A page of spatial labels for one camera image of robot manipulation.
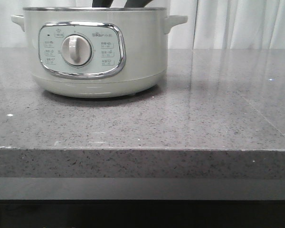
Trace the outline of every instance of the side handle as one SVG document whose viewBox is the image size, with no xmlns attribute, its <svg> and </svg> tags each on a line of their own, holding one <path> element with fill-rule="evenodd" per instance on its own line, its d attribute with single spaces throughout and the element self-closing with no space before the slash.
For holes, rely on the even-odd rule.
<svg viewBox="0 0 285 228">
<path fill-rule="evenodd" d="M 174 26 L 187 23 L 187 21 L 188 16 L 171 15 L 166 17 L 164 19 L 164 34 L 168 34 L 171 28 L 173 28 Z"/>
<path fill-rule="evenodd" d="M 22 31 L 24 31 L 24 16 L 23 16 L 23 14 L 11 15 L 10 19 L 12 22 L 16 23 L 17 25 L 20 25 L 20 27 L 22 28 Z"/>
</svg>

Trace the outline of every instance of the pot rim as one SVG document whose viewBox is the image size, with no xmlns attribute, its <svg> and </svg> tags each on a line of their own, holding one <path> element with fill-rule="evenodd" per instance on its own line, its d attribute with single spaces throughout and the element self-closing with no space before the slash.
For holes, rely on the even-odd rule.
<svg viewBox="0 0 285 228">
<path fill-rule="evenodd" d="M 166 10 L 164 7 L 145 7 L 145 8 L 123 8 L 123 7 L 111 7 L 111 8 L 95 8 L 95 7 L 23 7 L 24 11 L 90 11 L 90 12 L 111 12 L 111 11 L 160 11 Z"/>
</svg>

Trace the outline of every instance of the speckled stone surface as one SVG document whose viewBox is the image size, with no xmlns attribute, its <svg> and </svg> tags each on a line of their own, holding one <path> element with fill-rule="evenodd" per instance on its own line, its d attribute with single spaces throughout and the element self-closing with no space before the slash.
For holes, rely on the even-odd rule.
<svg viewBox="0 0 285 228">
<path fill-rule="evenodd" d="M 285 50 L 170 50 L 135 96 L 44 91 L 0 48 L 0 177 L 285 179 Z"/>
</svg>

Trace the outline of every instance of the silver knob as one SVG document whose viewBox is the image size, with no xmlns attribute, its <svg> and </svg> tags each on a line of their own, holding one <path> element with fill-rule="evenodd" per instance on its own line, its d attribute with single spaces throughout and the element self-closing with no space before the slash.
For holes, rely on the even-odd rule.
<svg viewBox="0 0 285 228">
<path fill-rule="evenodd" d="M 89 42 L 82 36 L 71 35 L 62 41 L 62 58 L 74 66 L 81 66 L 89 61 L 91 52 Z"/>
</svg>

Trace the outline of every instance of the pot base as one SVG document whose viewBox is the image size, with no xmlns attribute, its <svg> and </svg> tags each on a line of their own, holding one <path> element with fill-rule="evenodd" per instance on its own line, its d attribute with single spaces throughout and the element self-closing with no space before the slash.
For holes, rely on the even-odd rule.
<svg viewBox="0 0 285 228">
<path fill-rule="evenodd" d="M 138 93 L 151 88 L 166 75 L 166 70 L 159 74 L 125 82 L 114 83 L 63 83 L 45 80 L 33 75 L 37 84 L 54 94 L 78 98 L 106 98 Z"/>
</svg>

